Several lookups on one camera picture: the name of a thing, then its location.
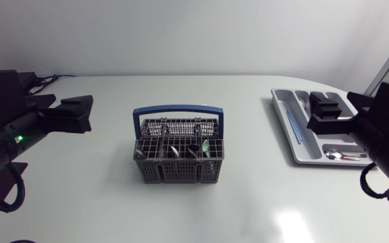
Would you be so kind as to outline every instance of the dishwasher cutlery basket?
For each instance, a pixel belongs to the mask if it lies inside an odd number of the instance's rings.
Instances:
[[[218,119],[145,119],[140,125],[140,115],[173,111],[216,114]],[[133,159],[145,183],[218,181],[224,158],[223,109],[158,105],[135,109],[133,121],[136,133]]]

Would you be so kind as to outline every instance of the spoon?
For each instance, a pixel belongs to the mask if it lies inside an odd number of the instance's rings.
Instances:
[[[174,146],[171,146],[170,148],[174,151],[175,158],[177,158],[177,159],[180,158],[180,154],[179,154],[178,150],[176,150],[176,148]]]
[[[305,102],[304,102],[303,98],[298,97],[298,101],[300,102],[300,105],[305,109]]]
[[[190,144],[187,146],[188,152],[190,152],[193,155],[193,157],[195,157],[195,158],[196,158],[196,152],[199,151],[199,149],[201,149],[201,148],[197,144]]]
[[[147,156],[145,155],[145,152],[140,150],[139,148],[136,148],[136,158],[138,159],[146,159]]]
[[[194,152],[191,148],[187,147],[188,152],[193,155],[194,158],[196,158],[196,152]]]
[[[350,157],[350,158],[367,158],[366,154],[359,154],[359,155],[345,155],[341,153],[340,151],[324,151],[325,155],[329,159],[343,159],[343,157]]]
[[[210,158],[209,156],[209,141],[205,140],[202,143],[202,152],[204,152],[207,156],[207,158]]]

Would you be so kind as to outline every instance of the cable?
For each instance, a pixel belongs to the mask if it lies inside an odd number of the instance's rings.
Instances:
[[[22,177],[19,174],[19,171],[14,167],[13,163],[8,163],[5,165],[10,171],[11,175],[14,178],[14,181],[18,188],[18,194],[16,196],[15,201],[12,204],[6,203],[3,199],[0,198],[0,211],[4,211],[6,213],[13,212],[22,205],[25,199],[25,185]]]
[[[15,240],[10,243],[35,243],[35,242],[33,242],[32,240]]]
[[[36,95],[38,93],[40,93],[41,91],[43,91],[46,87],[48,87],[48,85],[54,83],[54,81],[58,80],[60,77],[75,77],[75,75],[69,75],[69,74],[53,74],[51,76],[47,76],[47,77],[44,77],[44,78],[36,78],[32,85],[33,87],[40,87],[38,90],[34,91],[34,92],[28,92],[28,94],[26,96],[31,96],[31,95]]]
[[[374,192],[369,184],[367,183],[367,180],[365,179],[365,176],[369,173],[369,171],[371,169],[373,169],[374,167],[376,166],[376,164],[373,162],[373,163],[370,163],[368,166],[366,166],[363,171],[361,172],[361,176],[359,178],[359,183],[361,185],[361,189],[363,189],[363,191],[369,195],[370,197],[372,198],[376,198],[376,199],[381,199],[381,198],[386,198],[389,196],[389,189],[386,190],[384,193],[382,194],[379,194],[379,193],[376,193]]]

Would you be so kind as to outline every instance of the basket handle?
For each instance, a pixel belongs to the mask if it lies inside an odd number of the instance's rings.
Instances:
[[[133,111],[134,132],[136,139],[140,139],[140,121],[139,115],[146,115],[151,113],[172,111],[188,111],[197,113],[216,114],[219,116],[219,138],[223,139],[223,109],[218,107],[209,107],[204,105],[156,105],[150,107],[142,107]]]

